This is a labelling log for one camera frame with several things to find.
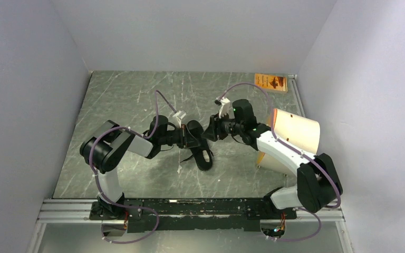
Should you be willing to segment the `black canvas shoe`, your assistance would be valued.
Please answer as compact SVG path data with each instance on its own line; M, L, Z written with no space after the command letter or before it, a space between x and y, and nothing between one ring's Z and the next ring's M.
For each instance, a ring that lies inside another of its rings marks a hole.
M189 132L196 137L200 145L190 148L192 155L182 160L180 163L194 159L199 170L210 170L213 166L213 153L209 148L207 140L201 137L204 132L202 125L196 120L190 120L187 123L187 128Z

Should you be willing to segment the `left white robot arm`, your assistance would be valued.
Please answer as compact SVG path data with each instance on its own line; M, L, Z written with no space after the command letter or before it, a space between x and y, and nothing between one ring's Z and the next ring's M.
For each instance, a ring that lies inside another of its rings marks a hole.
M108 120L84 141L80 155L86 164L93 166L105 198L98 196L99 215L118 219L125 214L124 193L119 185L116 167L126 152L153 159L163 151L162 146L177 146L192 152L193 159L202 171L213 166L213 153L205 139L201 124L191 120L187 124L172 123L164 115L153 118L150 127L143 134L132 133L115 122Z

